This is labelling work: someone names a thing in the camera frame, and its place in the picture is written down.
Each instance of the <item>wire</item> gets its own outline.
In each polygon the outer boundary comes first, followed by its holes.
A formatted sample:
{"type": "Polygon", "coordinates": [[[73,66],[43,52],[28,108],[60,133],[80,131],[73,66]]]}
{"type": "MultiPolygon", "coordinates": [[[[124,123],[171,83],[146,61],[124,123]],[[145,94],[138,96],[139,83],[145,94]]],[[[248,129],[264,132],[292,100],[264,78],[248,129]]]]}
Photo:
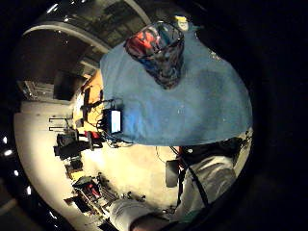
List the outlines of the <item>wire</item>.
{"type": "Polygon", "coordinates": [[[157,146],[155,146],[155,148],[156,148],[156,156],[158,157],[158,159],[160,159],[161,162],[163,162],[163,163],[165,164],[166,162],[164,162],[164,161],[160,158],[160,155],[158,154],[157,146]]]}

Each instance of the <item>black strap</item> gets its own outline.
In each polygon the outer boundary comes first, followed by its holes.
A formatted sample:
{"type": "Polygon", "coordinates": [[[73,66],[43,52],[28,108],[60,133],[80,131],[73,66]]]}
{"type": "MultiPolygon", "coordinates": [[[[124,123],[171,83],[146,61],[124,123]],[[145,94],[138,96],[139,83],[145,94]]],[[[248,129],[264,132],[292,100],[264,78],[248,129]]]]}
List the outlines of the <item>black strap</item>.
{"type": "Polygon", "coordinates": [[[179,191],[177,194],[177,203],[176,206],[179,206],[179,204],[181,203],[181,194],[183,193],[183,181],[185,178],[185,174],[186,174],[186,170],[181,170],[180,174],[179,174],[179,191]]]}

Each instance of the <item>blue tablecloth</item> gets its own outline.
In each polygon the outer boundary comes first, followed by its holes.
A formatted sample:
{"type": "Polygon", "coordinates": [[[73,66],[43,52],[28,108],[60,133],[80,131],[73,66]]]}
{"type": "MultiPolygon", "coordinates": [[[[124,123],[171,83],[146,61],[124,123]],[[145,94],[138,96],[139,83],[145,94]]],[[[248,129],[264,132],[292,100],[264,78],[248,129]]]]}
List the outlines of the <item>blue tablecloth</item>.
{"type": "Polygon", "coordinates": [[[213,58],[211,50],[185,33],[180,84],[163,90],[142,65],[126,52],[123,43],[100,61],[104,99],[123,106],[124,141],[148,145],[196,145],[222,141],[252,125],[247,90],[235,69],[213,58]]]}

